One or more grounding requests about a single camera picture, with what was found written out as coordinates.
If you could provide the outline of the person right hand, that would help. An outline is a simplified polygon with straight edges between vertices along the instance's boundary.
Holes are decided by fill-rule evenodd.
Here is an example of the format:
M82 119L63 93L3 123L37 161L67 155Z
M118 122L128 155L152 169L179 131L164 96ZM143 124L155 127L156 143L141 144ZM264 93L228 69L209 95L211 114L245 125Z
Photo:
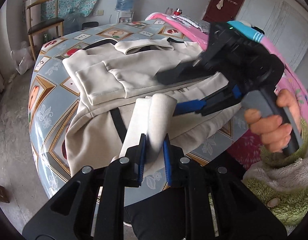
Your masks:
M288 107L299 132L301 132L301 114L294 95L287 89L278 93L276 104L278 107ZM252 133L260 136L265 148L271 152L282 152L291 139L293 130L290 124L283 124L279 115L262 118L257 109L247 109L244 113L246 122Z

